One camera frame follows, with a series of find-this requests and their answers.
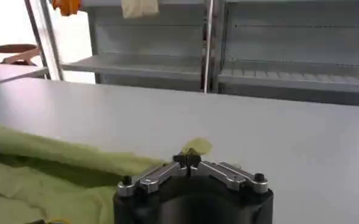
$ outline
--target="orange glove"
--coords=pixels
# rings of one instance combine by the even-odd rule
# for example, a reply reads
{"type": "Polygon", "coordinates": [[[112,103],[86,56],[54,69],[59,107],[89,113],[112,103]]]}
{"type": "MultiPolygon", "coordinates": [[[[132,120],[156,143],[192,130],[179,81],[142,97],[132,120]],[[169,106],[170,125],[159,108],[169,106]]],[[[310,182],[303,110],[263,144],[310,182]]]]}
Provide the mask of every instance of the orange glove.
{"type": "Polygon", "coordinates": [[[60,8],[62,16],[70,16],[77,14],[80,8],[80,0],[53,0],[52,6],[53,9],[60,8]]]}

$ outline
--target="metal shelving unit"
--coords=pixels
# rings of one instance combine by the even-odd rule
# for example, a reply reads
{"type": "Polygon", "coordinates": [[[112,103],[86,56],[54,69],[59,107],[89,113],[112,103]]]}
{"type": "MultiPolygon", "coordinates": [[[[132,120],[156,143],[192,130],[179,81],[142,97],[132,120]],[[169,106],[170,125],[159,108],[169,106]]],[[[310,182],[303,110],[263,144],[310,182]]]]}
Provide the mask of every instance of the metal shelving unit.
{"type": "Polygon", "coordinates": [[[226,7],[219,83],[359,94],[359,1],[226,7]]]}
{"type": "Polygon", "coordinates": [[[196,82],[193,90],[199,91],[205,56],[203,0],[163,0],[158,15],[140,19],[124,19],[119,0],[82,4],[93,56],[62,65],[64,70],[95,72],[97,82],[106,84],[161,86],[150,82],[156,78],[171,82],[167,88],[172,88],[196,82]]]}

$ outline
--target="black bolt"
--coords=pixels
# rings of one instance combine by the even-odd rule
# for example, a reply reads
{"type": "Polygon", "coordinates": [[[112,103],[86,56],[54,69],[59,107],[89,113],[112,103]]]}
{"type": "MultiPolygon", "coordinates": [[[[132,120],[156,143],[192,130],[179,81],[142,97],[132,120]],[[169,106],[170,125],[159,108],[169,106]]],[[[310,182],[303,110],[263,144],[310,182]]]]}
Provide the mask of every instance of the black bolt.
{"type": "Polygon", "coordinates": [[[256,173],[255,174],[255,181],[256,182],[265,182],[265,175],[263,173],[256,173]]]}
{"type": "Polygon", "coordinates": [[[132,177],[131,176],[124,176],[123,185],[129,186],[131,184],[132,184],[132,177]]]}

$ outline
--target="yellow-green cloth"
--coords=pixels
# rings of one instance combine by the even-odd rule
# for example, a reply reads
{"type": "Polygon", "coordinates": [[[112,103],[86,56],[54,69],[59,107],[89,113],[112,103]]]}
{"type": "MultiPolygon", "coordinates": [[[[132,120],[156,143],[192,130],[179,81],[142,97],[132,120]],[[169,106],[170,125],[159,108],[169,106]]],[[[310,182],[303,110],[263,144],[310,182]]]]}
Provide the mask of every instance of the yellow-green cloth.
{"type": "Polygon", "coordinates": [[[161,163],[0,127],[0,223],[112,224],[121,176],[161,163]]]}

